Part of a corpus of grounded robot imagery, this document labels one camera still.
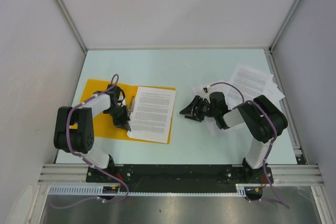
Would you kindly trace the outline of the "printed paper sheet front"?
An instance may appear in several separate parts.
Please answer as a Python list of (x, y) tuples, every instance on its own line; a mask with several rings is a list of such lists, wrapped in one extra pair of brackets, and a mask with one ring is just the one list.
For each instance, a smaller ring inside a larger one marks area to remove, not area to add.
[(139, 86), (127, 136), (134, 140), (168, 144), (176, 90)]

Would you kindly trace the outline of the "printed paper sheet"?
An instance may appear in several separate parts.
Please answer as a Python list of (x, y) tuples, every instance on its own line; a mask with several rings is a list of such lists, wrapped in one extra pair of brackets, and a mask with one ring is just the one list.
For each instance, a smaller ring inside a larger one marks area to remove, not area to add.
[(237, 88), (244, 97), (244, 100), (253, 100), (254, 98), (265, 95), (273, 83), (273, 74), (265, 73), (251, 66), (239, 63), (229, 83)]
[(168, 144), (176, 90), (139, 86), (127, 136), (134, 140)]

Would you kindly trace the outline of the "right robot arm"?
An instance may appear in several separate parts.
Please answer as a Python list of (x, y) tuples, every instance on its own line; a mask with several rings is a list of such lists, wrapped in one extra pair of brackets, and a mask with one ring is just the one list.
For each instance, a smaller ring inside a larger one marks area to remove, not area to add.
[(212, 118), (220, 130), (245, 124), (253, 136), (249, 152), (242, 162), (242, 176), (249, 183), (267, 173), (266, 163), (272, 146), (288, 127), (284, 114), (263, 94), (231, 110), (222, 92), (212, 92), (204, 98), (196, 95), (179, 114), (197, 122)]

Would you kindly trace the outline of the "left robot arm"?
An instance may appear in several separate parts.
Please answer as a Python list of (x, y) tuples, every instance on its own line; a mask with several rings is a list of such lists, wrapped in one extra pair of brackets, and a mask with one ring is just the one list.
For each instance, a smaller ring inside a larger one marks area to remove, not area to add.
[(95, 92), (75, 107), (58, 109), (54, 147), (82, 158), (98, 169), (97, 174), (103, 181), (110, 182), (116, 175), (114, 160), (94, 143), (93, 119), (100, 113), (110, 115), (114, 127), (131, 130), (125, 92), (116, 84), (109, 84), (105, 91)]

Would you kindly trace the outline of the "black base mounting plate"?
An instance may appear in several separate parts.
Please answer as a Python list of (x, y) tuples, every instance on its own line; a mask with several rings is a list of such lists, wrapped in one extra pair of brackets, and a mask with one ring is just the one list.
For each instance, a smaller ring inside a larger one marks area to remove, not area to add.
[(224, 193), (236, 184), (252, 185), (273, 182), (271, 168), (260, 177), (244, 177), (242, 165), (115, 165), (118, 179), (129, 191), (158, 193)]

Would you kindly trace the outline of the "printed paper sheet top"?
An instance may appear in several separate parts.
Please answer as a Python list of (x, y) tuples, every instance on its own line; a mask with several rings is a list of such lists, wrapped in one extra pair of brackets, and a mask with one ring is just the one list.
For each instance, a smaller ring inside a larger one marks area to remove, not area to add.
[(239, 63), (229, 83), (237, 88), (244, 97), (244, 100), (253, 100), (254, 98), (265, 95), (273, 83), (273, 74), (265, 73), (251, 66)]

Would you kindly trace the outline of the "right aluminium corner post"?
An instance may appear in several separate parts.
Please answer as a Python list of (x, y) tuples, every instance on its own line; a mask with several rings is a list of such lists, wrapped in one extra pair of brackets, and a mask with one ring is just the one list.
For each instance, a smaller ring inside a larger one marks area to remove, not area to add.
[(286, 29), (288, 28), (291, 20), (293, 19), (297, 9), (299, 8), (301, 2), (303, 0), (294, 0), (283, 20), (283, 22), (281, 23), (275, 37), (273, 38), (270, 46), (268, 47), (270, 52), (273, 52), (275, 50), (275, 48), (277, 47), (280, 39), (282, 38), (282, 36), (284, 35)]

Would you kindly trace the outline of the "aluminium corner post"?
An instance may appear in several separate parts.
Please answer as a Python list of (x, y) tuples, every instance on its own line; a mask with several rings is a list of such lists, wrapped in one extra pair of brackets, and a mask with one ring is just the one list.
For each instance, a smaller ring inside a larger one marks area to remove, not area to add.
[(293, 19), (297, 9), (299, 8), (301, 2), (303, 0), (294, 0), (283, 20), (283, 22), (281, 23), (275, 37), (273, 38), (270, 46), (268, 47), (270, 52), (273, 52), (275, 50), (275, 48), (277, 47), (280, 39), (282, 38), (282, 36), (284, 35), (286, 29), (288, 28), (291, 20)]
[(76, 43), (78, 44), (78, 46), (80, 47), (81, 51), (86, 55), (88, 49), (85, 45), (85, 42), (82, 38), (82, 36), (80, 35), (80, 32), (73, 20), (73, 18), (70, 15), (70, 12), (68, 11), (68, 8), (66, 7), (65, 3), (63, 0), (53, 0), (61, 14), (61, 16), (63, 17), (66, 25), (68, 26), (71, 34), (73, 35)]

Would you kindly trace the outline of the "aluminium frame rail front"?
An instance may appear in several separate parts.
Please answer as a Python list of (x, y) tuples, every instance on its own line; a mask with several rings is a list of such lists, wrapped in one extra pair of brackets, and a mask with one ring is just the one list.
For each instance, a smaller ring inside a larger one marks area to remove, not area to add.
[[(41, 170), (40, 185), (84, 185), (87, 164), (45, 164)], [(269, 165), (275, 186), (323, 186), (318, 165)]]

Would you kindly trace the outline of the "left aluminium corner post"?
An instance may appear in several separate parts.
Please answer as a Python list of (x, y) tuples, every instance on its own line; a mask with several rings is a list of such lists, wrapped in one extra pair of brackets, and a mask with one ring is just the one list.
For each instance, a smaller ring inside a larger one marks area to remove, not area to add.
[(81, 51), (86, 55), (88, 49), (85, 45), (85, 42), (82, 38), (82, 36), (80, 35), (80, 32), (73, 20), (73, 18), (70, 15), (70, 12), (68, 11), (68, 8), (66, 7), (65, 3), (63, 0), (53, 0), (61, 14), (61, 16), (63, 17), (66, 25), (68, 26), (71, 34), (73, 35), (76, 43), (78, 44), (78, 46), (80, 47)]

